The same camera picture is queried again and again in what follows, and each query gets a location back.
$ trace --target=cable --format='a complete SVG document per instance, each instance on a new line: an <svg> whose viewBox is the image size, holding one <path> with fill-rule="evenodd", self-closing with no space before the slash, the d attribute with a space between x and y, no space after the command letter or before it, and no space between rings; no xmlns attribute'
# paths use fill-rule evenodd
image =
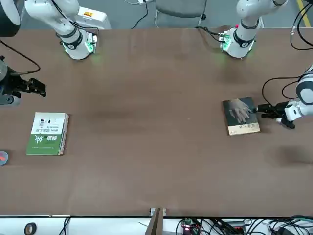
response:
<svg viewBox="0 0 313 235"><path fill-rule="evenodd" d="M263 84L263 87L262 87L262 97L263 97L263 99L264 99L270 106L273 106L273 105L265 98L265 96L264 96L264 87L265 87L265 85L266 85L268 82L270 82L270 81L272 81L272 80L280 80L280 79L296 79L296 78L300 78L301 76L302 76L302 75L297 76L297 77L275 77L275 78L271 78L271 79L267 80L267 81Z"/></svg>
<svg viewBox="0 0 313 235"><path fill-rule="evenodd" d="M219 43L225 43L225 41L218 40L217 38L214 37L214 35L219 36L220 35L219 33L212 32L207 27L197 26L196 28L200 28L204 30L205 32L207 32L208 34L210 34L211 37L214 38L215 41L218 41Z"/></svg>
<svg viewBox="0 0 313 235"><path fill-rule="evenodd" d="M147 6L147 2L146 2L146 0L143 0L143 1L145 2L145 5L146 5L146 14L145 14L143 17L141 17L141 18L137 21L137 23L136 23L131 29L136 28L137 24L138 24L143 18L145 18L145 17L148 15L148 6Z"/></svg>
<svg viewBox="0 0 313 235"><path fill-rule="evenodd" d="M65 218L64 223L63 223L63 228L60 231L59 235L61 235L62 233L64 233L64 235L67 235L67 226L70 222L70 217Z"/></svg>
<svg viewBox="0 0 313 235"><path fill-rule="evenodd" d="M141 224L141 225L143 225L143 226L146 226L146 227L148 226L148 225L146 225L146 224L143 224L143 223L141 223L141 222L138 222L138 223L139 223L139 224Z"/></svg>
<svg viewBox="0 0 313 235"><path fill-rule="evenodd" d="M128 4L130 4L130 5L138 5L138 4L139 4L139 2L136 2L136 3L131 3L131 2L126 1L126 0L124 0L124 2L127 2L127 3L128 3Z"/></svg>
<svg viewBox="0 0 313 235"><path fill-rule="evenodd" d="M176 225L175 235L177 235L177 230L178 230L179 224L180 224L182 221L184 221L184 220L185 220L185 219L181 219L181 220L178 222L178 224Z"/></svg>
<svg viewBox="0 0 313 235"><path fill-rule="evenodd" d="M309 44L310 46L313 47L313 44L310 43L310 42L308 42L308 41L302 36L301 31L300 31L300 23L301 23L303 17L306 15L306 13L310 10L310 8L311 8L312 6L313 6L313 5L310 4L309 8L306 9L305 12L304 12L304 14L301 16L301 18L300 18L300 20L299 20L299 22L298 22L298 25L297 25L297 32L298 32L298 34L299 34L299 37L300 37L305 43L307 43L307 44Z"/></svg>
<svg viewBox="0 0 313 235"><path fill-rule="evenodd" d="M205 232L206 234L209 234L209 235L210 235L210 233L209 233L208 231L206 231L206 230L200 230L200 231L199 231L199 234L201 234L202 232Z"/></svg>
<svg viewBox="0 0 313 235"><path fill-rule="evenodd" d="M224 235L223 230L221 230L222 233L219 233L219 232L214 228L214 226L216 226L217 222L214 222L213 220L211 220L211 221L213 222L213 225L211 225L211 224L210 224L209 222L207 222L205 219L204 219L203 221L204 221L205 223L207 223L208 225L211 226L211 229L210 229L210 231L209 231L210 234L211 234L212 229L214 229L214 231L217 232L217 234L219 234L219 235Z"/></svg>
<svg viewBox="0 0 313 235"><path fill-rule="evenodd" d="M294 83L298 83L298 81L290 82L290 83L288 83L287 85L285 85L285 86L283 87L283 89L282 89L282 96L283 96L284 98L286 98L286 99L297 99L297 98L298 98L298 97L291 98L291 97L285 96L285 94L284 94L285 88L288 87L288 86L290 86L290 85L292 85L292 84L294 84Z"/></svg>
<svg viewBox="0 0 313 235"><path fill-rule="evenodd" d="M253 233L254 230L256 229L256 227L258 227L264 220L266 220L266 219L261 219L261 221L260 221L259 223L257 223L257 224L254 226L253 229L251 229L251 228L252 228L252 225L251 225L251 227L249 228L249 230L251 229L251 231L248 230L248 231L247 231L247 234Z"/></svg>
<svg viewBox="0 0 313 235"><path fill-rule="evenodd" d="M12 76L19 76L19 75L25 75L25 74L30 74L30 73L36 73L38 72L41 68L39 66L39 64L37 64L35 61L33 61L32 59L30 59L29 57L27 57L26 55L20 53L19 51L15 50L14 48L12 48L11 46L9 46L8 44L4 43L3 41L0 40L0 43L2 43L3 45L5 45L7 48L9 48L10 50L14 51L15 53L21 55L22 57L24 57L25 59L29 60L31 63L33 63L34 65L36 65L38 68L36 70L32 70L32 71L26 71L26 72L15 72L12 73Z"/></svg>
<svg viewBox="0 0 313 235"><path fill-rule="evenodd" d="M295 47L295 46L293 45L293 43L292 43L292 36L294 35L295 23L296 23L298 17L300 16L301 12L302 12L304 9L306 9L309 5L310 5L310 3L308 3L305 7L303 7L303 8L299 11L299 13L298 13L297 16L295 17L295 19L294 19L294 21L293 21L293 24L292 24L292 28L291 28L291 32L290 32L290 45L291 45L294 49L296 49L296 50L312 50L312 49L313 49L313 47L312 47L312 48L297 48L297 47Z"/></svg>
<svg viewBox="0 0 313 235"><path fill-rule="evenodd" d="M221 228L224 229L224 227L229 230L232 234L240 234L238 230L236 230L233 226L231 226L229 223L222 221L221 219L217 220L221 224Z"/></svg>
<svg viewBox="0 0 313 235"><path fill-rule="evenodd" d="M297 225L297 224L295 224L296 222L292 222L292 221L290 221L290 223L286 223L284 226L282 226L283 228L284 227L286 227L286 226L293 226L294 227L294 229L296 229L297 230L297 228L300 230L300 232L303 234L303 235L305 235L304 234L304 232L301 230L301 229L304 229L306 232L307 232L307 234L306 235L309 235L310 234L310 232L305 228L305 227L302 227L302 226L299 226L299 225Z"/></svg>
<svg viewBox="0 0 313 235"><path fill-rule="evenodd" d="M99 28L98 27L85 27L85 26L81 26L79 25L77 22L73 22L72 20L70 20L69 18L67 18L64 14L63 14L63 11L62 9L58 6L58 4L54 1L54 0L51 0L52 4L54 5L54 7L58 10L58 12L61 14L61 16L63 16L64 19L66 19L72 26L74 27L77 27L77 28L80 28L80 29L88 29L88 28L95 28L97 29L98 33L100 32Z"/></svg>

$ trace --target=table surface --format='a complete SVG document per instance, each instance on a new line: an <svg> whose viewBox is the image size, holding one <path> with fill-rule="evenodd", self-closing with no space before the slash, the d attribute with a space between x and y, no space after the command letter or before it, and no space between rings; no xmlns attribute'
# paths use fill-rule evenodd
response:
<svg viewBox="0 0 313 235"><path fill-rule="evenodd" d="M312 38L313 31L305 35ZM288 29L263 29L239 60L197 29L102 31L95 55L70 59L53 31L5 39L39 62L47 97L23 94L1 108L0 214L290 216L312 214L312 117L287 130L228 136L222 100L264 103L269 78L300 75L313 53L289 45ZM33 65L0 46L17 71ZM273 103L281 88L266 87ZM287 90L294 95L294 87ZM35 112L70 114L63 156L27 156Z"/></svg>

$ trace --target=floor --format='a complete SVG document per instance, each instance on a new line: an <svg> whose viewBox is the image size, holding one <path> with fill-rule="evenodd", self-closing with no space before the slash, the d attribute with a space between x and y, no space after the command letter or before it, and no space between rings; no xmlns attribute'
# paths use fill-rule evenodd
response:
<svg viewBox="0 0 313 235"><path fill-rule="evenodd" d="M23 0L18 2L19 11L22 12L23 15L22 28L48 28L44 23L32 19L26 11L22 10L23 2ZM296 14L299 12L301 2L302 0L289 0L287 5L277 12L263 16L264 27L291 27ZM79 3L83 7L105 12L108 15L112 29L129 29L146 13L144 5L130 5L124 0L79 0ZM155 1L147 4L148 16L137 25L137 28L155 27ZM202 21L201 24L207 27L238 24L240 19L236 13L236 4L236 0L208 0L205 10L207 19ZM197 22L198 19L182 19L163 14L160 15L158 21L160 27L194 27L197 25Z"/></svg>

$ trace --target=book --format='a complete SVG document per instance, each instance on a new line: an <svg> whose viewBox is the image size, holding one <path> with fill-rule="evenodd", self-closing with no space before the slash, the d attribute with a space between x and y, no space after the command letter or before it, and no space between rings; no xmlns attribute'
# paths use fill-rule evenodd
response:
<svg viewBox="0 0 313 235"><path fill-rule="evenodd" d="M260 132L251 97L223 101L224 114L230 136Z"/></svg>
<svg viewBox="0 0 313 235"><path fill-rule="evenodd" d="M63 155L68 115L65 113L35 113L27 155Z"/></svg>

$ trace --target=green book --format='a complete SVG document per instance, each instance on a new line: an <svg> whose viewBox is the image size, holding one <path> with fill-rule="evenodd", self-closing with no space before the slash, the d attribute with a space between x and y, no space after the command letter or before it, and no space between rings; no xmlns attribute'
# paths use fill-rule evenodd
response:
<svg viewBox="0 0 313 235"><path fill-rule="evenodd" d="M35 113L27 155L62 155L67 134L65 113Z"/></svg>

